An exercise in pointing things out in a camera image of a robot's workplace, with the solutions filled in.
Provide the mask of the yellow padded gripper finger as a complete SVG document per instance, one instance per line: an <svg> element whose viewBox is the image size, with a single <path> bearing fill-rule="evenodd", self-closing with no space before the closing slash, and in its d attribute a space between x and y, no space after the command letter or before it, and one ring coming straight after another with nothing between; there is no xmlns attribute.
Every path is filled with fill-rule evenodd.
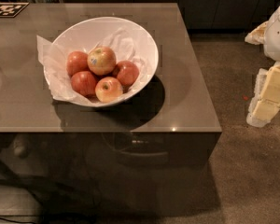
<svg viewBox="0 0 280 224"><path fill-rule="evenodd" d="M253 45L260 45L264 43L264 34L267 28L268 22L263 22L256 27L252 32L248 33L245 37L245 42Z"/></svg>
<svg viewBox="0 0 280 224"><path fill-rule="evenodd" d="M269 124L279 111L280 62L276 62L269 70L259 70L246 122L261 128Z"/></svg>

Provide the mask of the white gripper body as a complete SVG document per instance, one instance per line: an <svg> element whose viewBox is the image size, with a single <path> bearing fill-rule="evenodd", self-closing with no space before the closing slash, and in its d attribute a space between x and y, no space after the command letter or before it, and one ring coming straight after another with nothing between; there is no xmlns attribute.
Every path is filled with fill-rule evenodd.
<svg viewBox="0 0 280 224"><path fill-rule="evenodd" d="M268 20L263 47L266 56L280 61L280 6Z"/></svg>

